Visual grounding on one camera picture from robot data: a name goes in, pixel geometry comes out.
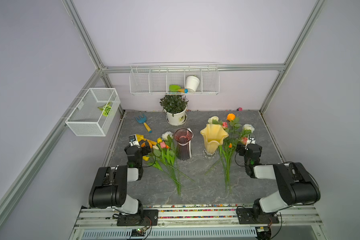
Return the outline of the cream tulip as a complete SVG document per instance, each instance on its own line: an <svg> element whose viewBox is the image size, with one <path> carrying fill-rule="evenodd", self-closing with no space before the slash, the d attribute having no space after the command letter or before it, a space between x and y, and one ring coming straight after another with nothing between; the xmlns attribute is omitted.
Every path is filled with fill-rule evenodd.
<svg viewBox="0 0 360 240"><path fill-rule="evenodd" d="M180 173L176 164L175 152L167 144L165 144L164 148L162 148L161 145L155 145L152 150L153 153L151 154L151 157L154 162L153 167L171 178L176 186L177 194L180 196L183 185L180 181Z"/></svg>

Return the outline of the white rose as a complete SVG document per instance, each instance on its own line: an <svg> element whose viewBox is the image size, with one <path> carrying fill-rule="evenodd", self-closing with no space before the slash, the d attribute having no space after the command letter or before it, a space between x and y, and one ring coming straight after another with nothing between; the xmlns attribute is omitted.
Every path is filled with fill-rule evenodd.
<svg viewBox="0 0 360 240"><path fill-rule="evenodd" d="M235 144L234 144L234 153L236 152L236 146L238 144L243 144L246 146L246 142L248 139L248 136L253 134L255 131L255 128L250 124L244 124L243 126L239 123L235 124L236 130L235 130Z"/></svg>

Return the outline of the orange rose short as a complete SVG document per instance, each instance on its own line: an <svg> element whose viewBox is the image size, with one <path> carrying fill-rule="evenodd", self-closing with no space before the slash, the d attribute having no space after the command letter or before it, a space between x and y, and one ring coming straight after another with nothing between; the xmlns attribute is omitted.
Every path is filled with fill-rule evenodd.
<svg viewBox="0 0 360 240"><path fill-rule="evenodd" d="M219 153L223 165L225 188L228 193L231 193L232 187L231 187L230 172L231 172L232 156L234 153L232 143L224 142L222 146L219 146Z"/></svg>

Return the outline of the yellow tulip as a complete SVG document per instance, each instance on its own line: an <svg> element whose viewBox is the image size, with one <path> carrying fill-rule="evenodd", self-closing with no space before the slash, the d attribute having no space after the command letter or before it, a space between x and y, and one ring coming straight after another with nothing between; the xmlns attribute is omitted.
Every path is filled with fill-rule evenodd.
<svg viewBox="0 0 360 240"><path fill-rule="evenodd" d="M175 155L176 155L176 148L175 148L173 139L169 138L167 141L163 141L161 138L158 138L157 145L159 145L161 142L166 142L167 145L171 147L171 149L175 152ZM146 157L143 157L143 159L144 159L146 162L150 161L150 163L151 163L151 164L150 164L150 167L153 167L153 163L154 163L154 162L153 162L153 159L152 159L152 157L151 157L151 154L153 153L152 148L151 148L151 153L149 153ZM176 164L177 164L177 166L178 166L180 176L185 177L185 178L187 178L187 179L190 180L190 181L194 181L194 180L192 180L190 177L188 177L186 174L184 174L184 173L180 170L179 165L178 165L178 161L177 161L177 156L176 156Z"/></svg>

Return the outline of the orange rose tall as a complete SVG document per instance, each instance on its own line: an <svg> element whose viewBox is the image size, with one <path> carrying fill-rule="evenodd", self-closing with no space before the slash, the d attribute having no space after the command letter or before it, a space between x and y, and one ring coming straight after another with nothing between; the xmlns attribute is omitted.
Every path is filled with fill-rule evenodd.
<svg viewBox="0 0 360 240"><path fill-rule="evenodd" d="M227 140L227 166L231 166L231 158L232 158L232 152L234 150L234 144L235 144L235 124L236 121L236 115L235 114L228 114L227 115L227 132L229 133L229 139Z"/></svg>

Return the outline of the cream rose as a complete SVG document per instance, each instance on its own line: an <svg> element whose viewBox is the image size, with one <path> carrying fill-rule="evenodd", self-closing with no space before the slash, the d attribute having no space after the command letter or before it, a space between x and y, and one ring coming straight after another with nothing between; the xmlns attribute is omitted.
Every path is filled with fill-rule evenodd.
<svg viewBox="0 0 360 240"><path fill-rule="evenodd" d="M219 117L212 116L208 119L208 124L211 125L222 125L222 121L220 121Z"/></svg>

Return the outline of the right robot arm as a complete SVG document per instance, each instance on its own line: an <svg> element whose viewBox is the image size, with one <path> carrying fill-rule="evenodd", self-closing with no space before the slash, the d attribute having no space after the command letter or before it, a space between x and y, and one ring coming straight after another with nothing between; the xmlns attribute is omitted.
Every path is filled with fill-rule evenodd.
<svg viewBox="0 0 360 240"><path fill-rule="evenodd" d="M275 180L278 190L255 200L254 215L273 214L294 205L312 205L321 199L320 187L302 163L260 163L262 146L238 144L236 152L244 158L243 167L252 179Z"/></svg>

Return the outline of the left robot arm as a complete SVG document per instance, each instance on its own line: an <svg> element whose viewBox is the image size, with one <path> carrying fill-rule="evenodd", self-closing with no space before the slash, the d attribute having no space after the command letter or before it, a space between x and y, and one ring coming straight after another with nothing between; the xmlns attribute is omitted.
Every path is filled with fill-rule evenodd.
<svg viewBox="0 0 360 240"><path fill-rule="evenodd" d="M98 209L113 208L124 215L139 214L142 203L127 194L127 186L129 182L142 179L143 157L150 152L148 141L130 140L125 147L128 158L126 165L98 169L89 194L89 206Z"/></svg>

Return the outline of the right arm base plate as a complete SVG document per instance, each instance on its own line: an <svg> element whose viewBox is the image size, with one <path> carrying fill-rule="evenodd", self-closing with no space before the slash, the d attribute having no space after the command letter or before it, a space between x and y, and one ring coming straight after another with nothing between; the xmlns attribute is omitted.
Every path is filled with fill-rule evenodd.
<svg viewBox="0 0 360 240"><path fill-rule="evenodd" d="M240 225L263 224L272 225L278 224L279 218L276 213L263 213L260 209L250 209L238 206L236 208L236 215Z"/></svg>

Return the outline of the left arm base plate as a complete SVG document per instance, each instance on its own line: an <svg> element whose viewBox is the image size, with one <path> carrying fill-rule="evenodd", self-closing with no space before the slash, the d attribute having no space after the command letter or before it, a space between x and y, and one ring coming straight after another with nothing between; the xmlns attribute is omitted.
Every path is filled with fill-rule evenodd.
<svg viewBox="0 0 360 240"><path fill-rule="evenodd" d="M156 226L159 219L158 210L138 210L134 215L113 214L113 218L117 219L118 227L132 226Z"/></svg>

